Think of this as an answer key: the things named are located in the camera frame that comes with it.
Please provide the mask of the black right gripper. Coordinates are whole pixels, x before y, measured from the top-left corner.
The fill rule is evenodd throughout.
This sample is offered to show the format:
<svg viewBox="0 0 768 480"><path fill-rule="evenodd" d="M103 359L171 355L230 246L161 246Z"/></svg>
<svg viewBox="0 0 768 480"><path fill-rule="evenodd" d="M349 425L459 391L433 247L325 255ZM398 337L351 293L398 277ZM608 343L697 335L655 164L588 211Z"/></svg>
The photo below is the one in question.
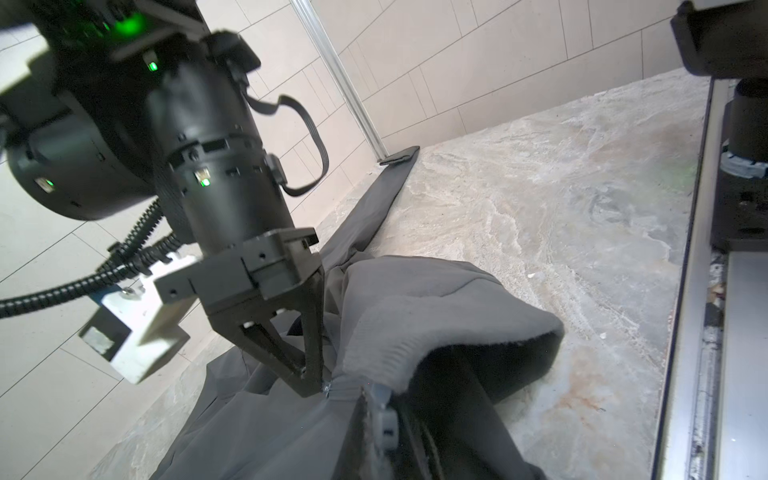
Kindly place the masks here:
<svg viewBox="0 0 768 480"><path fill-rule="evenodd" d="M166 274L155 285L165 303L197 298L215 332L308 397L324 382L324 271L311 251L317 243L312 228L273 230ZM301 285L302 300L275 299ZM304 351L272 323L280 308L299 313Z"/></svg>

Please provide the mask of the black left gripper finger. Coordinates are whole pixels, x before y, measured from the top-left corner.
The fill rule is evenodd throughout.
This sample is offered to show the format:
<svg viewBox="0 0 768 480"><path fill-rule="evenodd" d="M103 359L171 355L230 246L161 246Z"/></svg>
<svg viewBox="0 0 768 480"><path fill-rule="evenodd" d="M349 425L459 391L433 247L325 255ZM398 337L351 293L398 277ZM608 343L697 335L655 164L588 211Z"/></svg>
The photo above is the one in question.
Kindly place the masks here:
<svg viewBox="0 0 768 480"><path fill-rule="evenodd" d="M336 462L334 479L442 479L427 424L392 390L361 387Z"/></svg>

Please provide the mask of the dark grey zip jacket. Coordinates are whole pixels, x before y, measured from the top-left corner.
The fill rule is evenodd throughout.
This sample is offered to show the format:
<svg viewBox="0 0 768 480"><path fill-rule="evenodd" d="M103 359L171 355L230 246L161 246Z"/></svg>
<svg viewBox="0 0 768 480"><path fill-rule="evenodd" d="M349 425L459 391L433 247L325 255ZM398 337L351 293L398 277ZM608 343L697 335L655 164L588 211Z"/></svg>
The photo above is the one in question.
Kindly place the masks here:
<svg viewBox="0 0 768 480"><path fill-rule="evenodd" d="M303 397L231 343L210 362L158 479L334 479L365 384L403 399L431 432L442 479L540 479L496 405L547 373L562 321L468 262L380 256L368 246L418 158L409 149L315 253L324 271L323 387ZM272 319L305 350L299 313Z"/></svg>

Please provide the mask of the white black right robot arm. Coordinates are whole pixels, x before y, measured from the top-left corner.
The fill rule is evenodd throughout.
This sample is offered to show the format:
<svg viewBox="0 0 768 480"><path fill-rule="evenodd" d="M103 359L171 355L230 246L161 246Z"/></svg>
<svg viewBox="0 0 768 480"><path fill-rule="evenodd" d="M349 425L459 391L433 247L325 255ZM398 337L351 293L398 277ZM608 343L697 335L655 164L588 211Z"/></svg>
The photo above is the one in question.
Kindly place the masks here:
<svg viewBox="0 0 768 480"><path fill-rule="evenodd" d="M255 114L286 107L248 92L260 60L232 31L211 31L192 1L5 1L5 30L46 41L1 94L1 145L18 184L75 220L148 211L92 275L5 299L3 317L82 297L98 311L81 339L139 383L187 342L199 303L215 332L297 394L325 383L324 270L311 228L294 225L279 159Z"/></svg>

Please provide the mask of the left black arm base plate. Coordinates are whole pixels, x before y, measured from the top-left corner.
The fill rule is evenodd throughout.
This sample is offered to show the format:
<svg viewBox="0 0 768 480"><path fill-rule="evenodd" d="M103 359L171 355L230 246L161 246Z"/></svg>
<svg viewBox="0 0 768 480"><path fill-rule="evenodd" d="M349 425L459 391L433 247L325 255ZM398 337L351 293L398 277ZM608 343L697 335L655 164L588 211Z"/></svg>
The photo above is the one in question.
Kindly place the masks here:
<svg viewBox="0 0 768 480"><path fill-rule="evenodd" d="M723 147L716 181L711 244L725 252L767 252L767 163Z"/></svg>

